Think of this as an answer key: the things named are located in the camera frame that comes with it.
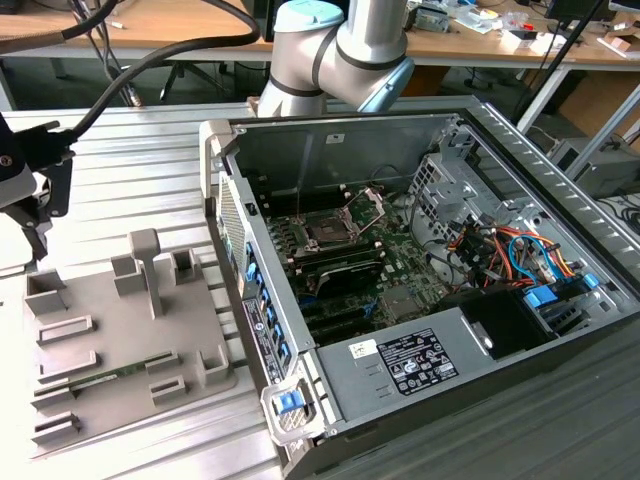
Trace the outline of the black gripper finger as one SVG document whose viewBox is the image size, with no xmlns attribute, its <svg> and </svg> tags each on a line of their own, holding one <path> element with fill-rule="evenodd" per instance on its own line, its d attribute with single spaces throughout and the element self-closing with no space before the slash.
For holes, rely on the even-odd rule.
<svg viewBox="0 0 640 480">
<path fill-rule="evenodd" d="M 52 227 L 45 207 L 34 197 L 28 197 L 9 206 L 9 217 L 21 228 L 32 251 L 33 260 L 48 255 L 45 233 Z"/>
</svg>

